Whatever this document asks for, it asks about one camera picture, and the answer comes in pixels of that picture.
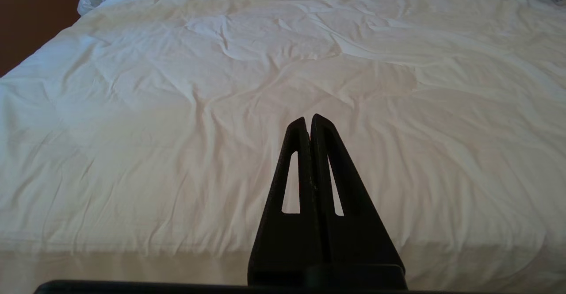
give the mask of bed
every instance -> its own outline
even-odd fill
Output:
[[[564,10],[105,0],[0,79],[0,292],[246,284],[285,128],[315,113],[410,289],[562,292]]]

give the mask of wrinkled bedding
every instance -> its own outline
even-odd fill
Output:
[[[0,79],[0,292],[245,284],[315,113],[409,288],[560,292],[565,76],[550,0],[107,0]]]

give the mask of white bed sheet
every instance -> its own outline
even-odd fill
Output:
[[[410,288],[560,292],[565,23],[550,0],[107,0],[0,79],[0,292],[245,284],[285,127],[315,113]]]

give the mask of mattress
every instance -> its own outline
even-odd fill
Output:
[[[0,292],[245,284],[315,113],[410,289],[560,292],[565,24],[550,0],[107,0],[0,79]]]

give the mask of brown wall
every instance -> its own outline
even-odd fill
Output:
[[[0,0],[0,76],[79,18],[79,0]]]

